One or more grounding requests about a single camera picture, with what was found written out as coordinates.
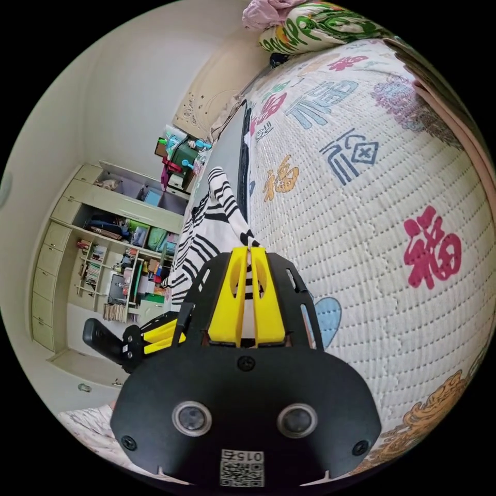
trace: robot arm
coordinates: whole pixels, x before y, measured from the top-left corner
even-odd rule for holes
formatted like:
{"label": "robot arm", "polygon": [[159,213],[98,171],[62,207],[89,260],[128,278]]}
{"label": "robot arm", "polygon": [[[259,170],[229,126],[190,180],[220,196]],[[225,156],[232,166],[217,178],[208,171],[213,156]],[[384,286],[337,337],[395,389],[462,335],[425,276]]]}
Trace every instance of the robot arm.
{"label": "robot arm", "polygon": [[261,247],[250,250],[255,342],[246,346],[248,255],[236,248],[205,263],[178,314],[129,326],[123,340],[86,323],[86,344],[130,373],[112,431],[135,465],[212,489],[290,489],[326,471],[344,475],[379,437],[374,399],[324,351],[294,265]]}

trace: printed number label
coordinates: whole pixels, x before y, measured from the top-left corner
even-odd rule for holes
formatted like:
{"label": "printed number label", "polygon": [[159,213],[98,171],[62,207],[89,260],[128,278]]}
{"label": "printed number label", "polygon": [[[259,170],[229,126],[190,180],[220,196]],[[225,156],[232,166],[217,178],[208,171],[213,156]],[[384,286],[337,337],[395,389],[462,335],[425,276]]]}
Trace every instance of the printed number label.
{"label": "printed number label", "polygon": [[220,485],[227,487],[263,487],[264,453],[223,449]]}

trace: qr code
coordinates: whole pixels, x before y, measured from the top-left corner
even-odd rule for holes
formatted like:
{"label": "qr code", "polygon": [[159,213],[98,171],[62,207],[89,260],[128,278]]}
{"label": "qr code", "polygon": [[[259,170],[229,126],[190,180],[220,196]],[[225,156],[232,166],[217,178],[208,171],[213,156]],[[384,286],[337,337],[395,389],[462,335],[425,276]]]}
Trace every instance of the qr code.
{"label": "qr code", "polygon": [[222,453],[221,477],[220,477],[221,486],[228,486],[228,487],[263,487],[264,486],[263,459],[250,460],[249,454],[252,453],[256,453],[256,452],[224,451]]}

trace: sensor lens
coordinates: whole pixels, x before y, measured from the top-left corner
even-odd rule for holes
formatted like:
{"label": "sensor lens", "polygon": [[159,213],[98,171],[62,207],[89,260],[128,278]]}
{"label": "sensor lens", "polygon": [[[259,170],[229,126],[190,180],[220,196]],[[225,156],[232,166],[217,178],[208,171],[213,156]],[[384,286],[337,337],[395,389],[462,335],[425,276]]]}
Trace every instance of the sensor lens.
{"label": "sensor lens", "polygon": [[317,413],[309,405],[294,404],[286,407],[277,418],[279,432],[287,438],[304,438],[317,427]]}
{"label": "sensor lens", "polygon": [[203,436],[212,426],[208,408],[196,401],[184,401],[172,412],[174,427],[186,436]]}

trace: fisheye view circle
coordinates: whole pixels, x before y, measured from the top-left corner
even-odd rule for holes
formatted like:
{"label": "fisheye view circle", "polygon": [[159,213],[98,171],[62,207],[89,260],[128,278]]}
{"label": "fisheye view circle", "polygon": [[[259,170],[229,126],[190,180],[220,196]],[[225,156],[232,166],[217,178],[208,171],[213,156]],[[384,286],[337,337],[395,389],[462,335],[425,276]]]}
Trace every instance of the fisheye view circle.
{"label": "fisheye view circle", "polygon": [[74,442],[142,480],[330,492],[464,393],[496,324],[495,219],[477,123],[387,26],[178,0],[28,117],[2,320]]}

